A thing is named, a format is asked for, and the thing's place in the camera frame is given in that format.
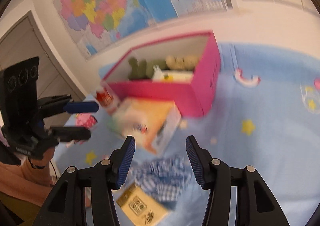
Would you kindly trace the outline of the orange sleeve left forearm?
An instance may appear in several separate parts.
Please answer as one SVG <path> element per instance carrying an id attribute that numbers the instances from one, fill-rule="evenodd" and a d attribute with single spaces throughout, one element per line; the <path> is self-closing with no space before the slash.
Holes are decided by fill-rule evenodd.
<path id="1" fill-rule="evenodd" d="M 52 190 L 49 164 L 29 159 L 20 166 L 1 163 L 1 192 L 42 206 Z"/>

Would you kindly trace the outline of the person's left hand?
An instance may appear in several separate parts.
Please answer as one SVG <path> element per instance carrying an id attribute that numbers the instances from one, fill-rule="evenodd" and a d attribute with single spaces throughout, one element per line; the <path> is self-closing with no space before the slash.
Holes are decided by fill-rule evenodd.
<path id="1" fill-rule="evenodd" d="M 32 168 L 42 170 L 42 169 L 44 169 L 45 167 L 48 166 L 48 164 L 50 163 L 50 161 L 53 158 L 54 152 L 55 152 L 55 148 L 54 147 L 49 148 L 48 150 L 46 150 L 43 153 L 43 157 L 42 157 L 41 160 L 28 158 L 28 161 L 29 161 L 29 163 L 30 163 Z"/>

